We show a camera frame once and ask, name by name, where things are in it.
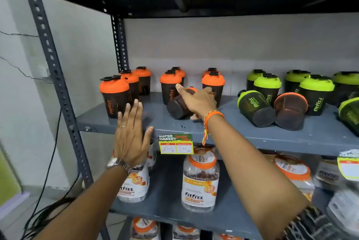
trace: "price tag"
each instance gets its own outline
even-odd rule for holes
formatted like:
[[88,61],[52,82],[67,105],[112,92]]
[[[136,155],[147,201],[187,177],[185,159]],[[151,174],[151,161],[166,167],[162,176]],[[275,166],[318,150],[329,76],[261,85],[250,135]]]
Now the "price tag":
[[359,158],[337,158],[340,173],[348,180],[359,181]]
[[193,154],[192,134],[164,134],[158,140],[161,154]]

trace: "finger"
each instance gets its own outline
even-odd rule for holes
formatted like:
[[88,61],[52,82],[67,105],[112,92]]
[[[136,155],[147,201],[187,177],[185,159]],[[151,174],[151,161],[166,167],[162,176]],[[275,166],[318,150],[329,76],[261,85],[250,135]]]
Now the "finger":
[[121,126],[127,125],[128,114],[130,113],[130,110],[131,110],[131,105],[130,105],[130,103],[127,103],[125,113],[122,116]]
[[122,122],[122,112],[119,111],[117,114],[117,129],[121,128],[121,122]]
[[134,127],[137,109],[138,109],[138,99],[135,99],[134,106],[132,107],[127,120],[128,129],[133,129]]
[[186,91],[184,87],[182,87],[181,84],[176,84],[176,89],[183,99],[186,99],[188,96],[191,95],[188,91]]
[[191,117],[190,117],[191,120],[199,120],[200,117],[197,115],[197,114],[193,114]]
[[145,135],[143,137],[141,150],[147,152],[150,148],[151,135],[153,132],[153,126],[150,126],[146,129]]
[[143,112],[143,105],[142,102],[138,102],[137,113],[135,117],[135,124],[134,129],[141,132],[142,136],[142,112]]
[[203,90],[208,92],[208,93],[211,93],[212,92],[212,87],[205,87]]

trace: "shelving unit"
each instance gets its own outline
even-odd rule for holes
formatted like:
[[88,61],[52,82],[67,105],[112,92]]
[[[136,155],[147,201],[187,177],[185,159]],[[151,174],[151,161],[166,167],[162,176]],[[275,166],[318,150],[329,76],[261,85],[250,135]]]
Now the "shelving unit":
[[[79,169],[86,187],[93,183],[80,131],[114,133],[116,121],[109,119],[105,106],[99,105],[76,117],[60,61],[52,38],[42,0],[28,0],[45,57],[51,72],[57,96],[74,147]],[[116,65],[118,70],[129,69],[124,18],[216,17],[264,14],[359,12],[357,0],[66,0],[111,16]],[[256,147],[297,153],[337,156],[339,152],[358,148],[358,138],[336,119],[337,109],[327,106],[320,117],[310,117],[303,130],[288,131],[277,126],[255,128],[238,112],[236,97],[223,96],[220,111],[227,120]],[[154,135],[164,133],[191,133],[200,142],[203,124],[190,120],[172,119],[162,103],[161,95],[152,92],[143,98],[144,123],[155,127]],[[171,224],[195,226],[250,239],[261,239],[258,230],[238,199],[230,178],[221,161],[221,177],[215,211],[205,215],[190,213],[181,206],[180,179],[182,157],[160,156],[151,173],[151,184],[145,201],[136,204],[116,200],[112,210],[129,216],[143,216]],[[316,190],[313,201],[320,209],[325,207],[331,193]],[[119,239],[128,238],[131,219],[125,223]],[[103,240],[109,240],[106,228],[101,230]]]

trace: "black shaker bottle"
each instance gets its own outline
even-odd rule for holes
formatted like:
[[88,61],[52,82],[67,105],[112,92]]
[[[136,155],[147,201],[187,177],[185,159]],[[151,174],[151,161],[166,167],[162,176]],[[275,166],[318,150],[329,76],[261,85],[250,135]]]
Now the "black shaker bottle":
[[265,127],[275,121],[274,109],[266,102],[264,96],[255,90],[240,91],[237,106],[257,127]]
[[333,76],[334,91],[328,99],[328,103],[339,106],[341,102],[355,97],[358,93],[359,72],[337,72]]
[[209,72],[202,78],[202,88],[211,87],[212,94],[214,95],[214,99],[217,102],[217,107],[221,101],[223,86],[225,84],[225,80],[222,74],[217,71]]
[[[186,91],[192,95],[198,92],[194,87],[186,88]],[[181,119],[182,117],[192,114],[181,95],[174,97],[168,102],[167,111],[174,119]]]
[[273,106],[281,86],[282,82],[274,74],[262,74],[254,81],[254,90],[263,94],[266,102],[271,106]]
[[247,88],[246,90],[254,90],[254,81],[262,76],[262,74],[265,74],[266,72],[264,70],[252,70],[248,75],[247,75]]
[[126,103],[129,102],[130,86],[121,79],[120,75],[108,76],[100,79],[100,92],[105,102],[107,115],[117,118],[119,111],[125,112]]
[[178,74],[182,78],[182,82],[180,83],[182,86],[185,83],[186,73],[180,67],[172,67],[171,70],[175,70],[176,74]]
[[175,70],[168,70],[164,74],[162,74],[159,79],[162,87],[162,99],[165,105],[168,104],[174,97],[179,95],[176,84],[182,82],[182,78],[180,75],[176,74]]
[[339,118],[359,136],[359,97],[346,100],[340,104]]
[[132,70],[122,70],[119,74],[130,86],[130,104],[133,106],[135,99],[138,99],[138,96],[140,95],[140,79],[132,72]]
[[287,72],[284,81],[284,92],[298,92],[299,84],[306,78],[311,72],[302,70],[292,70]]
[[274,101],[275,123],[284,129],[300,130],[303,128],[307,109],[308,102],[303,95],[283,93]]
[[217,70],[217,68],[208,68],[206,71],[204,71],[203,73],[202,73],[202,78],[205,76],[205,75],[207,75],[207,74],[209,74],[209,72],[217,72],[218,70]]
[[146,67],[137,67],[134,72],[139,78],[140,95],[149,95],[151,88],[151,72]]
[[325,103],[334,90],[330,77],[313,74],[306,77],[299,85],[298,93],[308,102],[307,115],[319,116],[324,110]]

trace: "bracelet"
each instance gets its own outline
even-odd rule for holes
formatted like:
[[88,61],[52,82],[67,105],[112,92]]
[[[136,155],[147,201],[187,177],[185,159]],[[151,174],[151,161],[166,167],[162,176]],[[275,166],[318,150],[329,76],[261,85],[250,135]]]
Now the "bracelet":
[[213,111],[210,111],[207,113],[205,119],[204,119],[204,122],[203,122],[203,127],[204,127],[204,134],[203,134],[203,139],[202,139],[202,145],[205,146],[206,145],[206,141],[208,139],[208,134],[209,134],[209,130],[208,130],[208,127],[207,127],[207,123],[208,123],[208,120],[209,118],[212,117],[212,115],[215,115],[215,114],[219,114],[219,115],[222,115],[223,118],[224,118],[224,115],[219,112],[218,110],[213,110]]

